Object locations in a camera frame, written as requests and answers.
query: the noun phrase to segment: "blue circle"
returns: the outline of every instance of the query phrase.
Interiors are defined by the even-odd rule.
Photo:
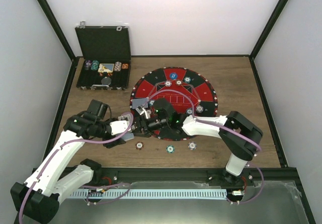
[[[173,72],[170,74],[170,78],[175,80],[178,77],[177,73]]]

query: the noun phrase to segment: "open case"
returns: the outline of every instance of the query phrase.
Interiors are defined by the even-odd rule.
[[[85,59],[77,87],[91,90],[124,90],[131,70],[128,27],[85,26],[75,28]]]

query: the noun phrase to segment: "wall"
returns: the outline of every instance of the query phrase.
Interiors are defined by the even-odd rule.
[[[87,25],[130,27],[133,55],[250,54],[278,0],[48,0],[75,55]]]
[[[36,0],[0,0],[0,216],[17,214],[10,189],[41,163],[70,60]]]
[[[290,0],[256,66],[290,166],[322,223],[322,0]]]

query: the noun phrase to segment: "case latch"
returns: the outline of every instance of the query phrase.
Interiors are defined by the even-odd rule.
[[[81,21],[81,22],[79,23],[79,28],[80,28],[80,29],[84,29],[84,28],[85,28],[85,25],[86,25],[86,22],[85,22],[85,21]]]

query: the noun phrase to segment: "wooden surface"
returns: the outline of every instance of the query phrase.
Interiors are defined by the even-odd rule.
[[[217,116],[227,115],[232,110],[238,111],[264,132],[260,143],[263,151],[254,158],[253,162],[259,167],[280,167],[247,57],[135,57],[132,59],[129,89],[125,91],[80,90],[76,88],[82,64],[83,60],[81,59],[70,89],[59,134],[68,117],[86,110],[92,99],[109,104],[113,116],[117,117],[123,112],[129,111],[130,93],[140,77],[160,67],[181,66],[200,73],[213,85],[218,96]],[[141,151],[135,148],[138,141],[144,143],[144,148]],[[69,166],[78,165],[86,158],[97,161],[104,167],[222,168],[226,165],[230,151],[221,139],[198,136],[193,141],[197,143],[197,148],[194,151],[188,149],[189,140],[165,141],[154,137],[136,137],[124,145],[111,149],[99,144],[85,143],[72,158]],[[166,151],[166,147],[170,144],[175,147],[173,154]]]

